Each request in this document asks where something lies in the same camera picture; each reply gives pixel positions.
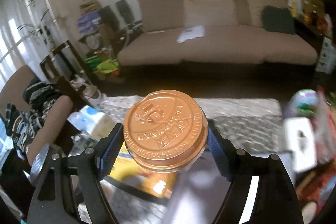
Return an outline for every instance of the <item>paper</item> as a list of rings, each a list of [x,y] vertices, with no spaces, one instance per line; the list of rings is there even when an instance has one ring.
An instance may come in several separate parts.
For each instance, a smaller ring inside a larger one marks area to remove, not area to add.
[[[317,165],[315,134],[306,117],[285,119],[283,123],[287,149],[293,151],[293,169],[302,173]]]
[[[183,43],[188,39],[194,39],[204,36],[205,36],[204,27],[202,25],[198,25],[184,30],[177,39],[177,43]]]

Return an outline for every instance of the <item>metal screw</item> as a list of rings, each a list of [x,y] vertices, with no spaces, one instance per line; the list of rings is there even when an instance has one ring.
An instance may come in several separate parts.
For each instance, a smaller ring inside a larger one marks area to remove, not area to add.
[[[272,154],[272,155],[271,155],[271,158],[272,158],[272,160],[278,160],[278,159],[279,159],[279,156],[276,155],[276,154]]]
[[[52,160],[57,160],[59,158],[59,154],[55,153],[54,155],[52,155],[51,159]]]
[[[93,151],[94,151],[94,149],[92,147],[89,147],[89,148],[85,149],[85,154],[90,155],[90,154],[93,153]]]
[[[237,154],[240,155],[240,156],[244,156],[245,155],[245,150],[244,149],[238,149]]]

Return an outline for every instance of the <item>blue gripper pad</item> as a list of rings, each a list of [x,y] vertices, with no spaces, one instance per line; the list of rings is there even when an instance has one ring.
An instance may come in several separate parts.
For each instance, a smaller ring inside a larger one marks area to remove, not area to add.
[[[233,170],[229,162],[229,158],[224,151],[220,141],[217,138],[222,138],[220,135],[216,137],[212,129],[208,130],[208,147],[216,162],[219,173],[226,177],[228,181],[232,182],[234,178]]]
[[[98,168],[98,179],[103,180],[112,170],[114,162],[124,142],[123,125],[116,124],[108,137],[99,141],[96,146],[96,165]]]

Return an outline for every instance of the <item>floor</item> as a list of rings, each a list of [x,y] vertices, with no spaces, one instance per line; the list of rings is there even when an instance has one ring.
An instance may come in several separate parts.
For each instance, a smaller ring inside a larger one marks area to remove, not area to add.
[[[199,98],[274,98],[283,108],[291,97],[301,89],[316,87],[313,77],[250,77],[251,73],[222,77],[213,75],[168,72],[166,70],[139,70],[128,75],[124,82],[104,81],[100,90],[107,96],[129,96],[147,94],[164,89],[182,91]]]

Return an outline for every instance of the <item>dark floor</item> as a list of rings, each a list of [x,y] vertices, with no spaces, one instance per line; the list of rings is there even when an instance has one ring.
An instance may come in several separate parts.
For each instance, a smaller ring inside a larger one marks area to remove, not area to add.
[[[204,74],[204,71],[196,73],[180,67],[144,68],[128,74],[123,83],[104,81],[100,90],[107,96],[146,96],[154,91],[173,89],[200,98],[274,98],[284,107],[298,90],[315,89],[317,84],[327,90],[336,87],[330,77],[327,80],[324,76],[317,77],[314,70],[302,73],[293,70],[291,75],[279,70],[265,72],[260,68],[239,68],[239,72],[230,70],[230,74],[215,69]]]

